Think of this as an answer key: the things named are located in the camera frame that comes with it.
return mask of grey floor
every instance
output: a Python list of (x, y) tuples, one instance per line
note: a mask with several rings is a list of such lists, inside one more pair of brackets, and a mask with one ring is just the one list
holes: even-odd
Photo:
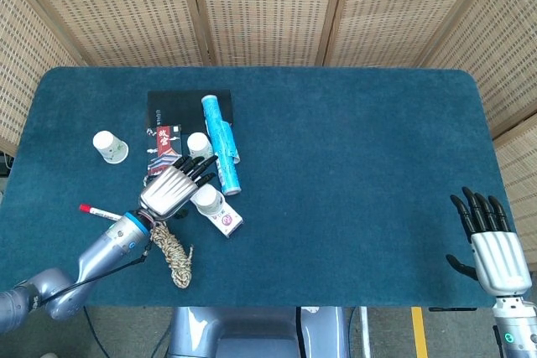
[[(0, 191), (5, 182), (0, 178)], [(169, 325), (172, 308), (95, 307), (89, 308), (89, 313), (111, 358), (149, 358)], [(352, 309), (346, 309), (346, 315), (350, 322)], [(368, 315), (373, 357), (416, 357), (410, 308), (369, 308)], [(490, 309), (442, 313), (424, 310), (424, 321), (431, 358), (499, 357)], [(352, 358), (362, 358), (361, 333), (359, 314), (355, 314), (349, 324)], [(165, 340), (158, 358), (164, 356), (167, 344)], [(21, 329), (0, 335), (0, 358), (40, 358), (48, 352), (59, 358), (104, 356), (83, 314), (56, 322), (37, 311)]]

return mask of robotic hand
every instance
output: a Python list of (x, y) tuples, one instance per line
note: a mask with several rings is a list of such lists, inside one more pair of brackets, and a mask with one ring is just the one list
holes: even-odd
[(476, 266), (466, 266), (452, 255), (446, 255), (446, 259), (455, 270), (478, 281), (486, 293), (496, 297), (494, 333), (500, 355), (537, 358), (537, 313), (534, 305), (522, 298), (531, 287), (531, 278), (519, 237), (511, 232), (505, 210), (496, 198), (489, 196), (487, 201), (468, 188), (462, 188), (462, 192), (470, 212), (455, 195), (451, 195), (451, 201), (461, 217)]
[[(140, 206), (116, 221), (78, 258), (76, 281), (59, 268), (45, 270), (7, 292), (0, 293), (0, 334), (18, 328), (29, 312), (44, 306), (53, 319), (68, 319), (84, 305), (96, 281), (126, 266), (143, 262), (149, 251), (154, 220), (171, 217), (214, 174), (199, 175), (215, 161), (183, 157), (169, 166), (140, 195)], [(147, 242), (143, 255), (111, 270), (137, 244)]]

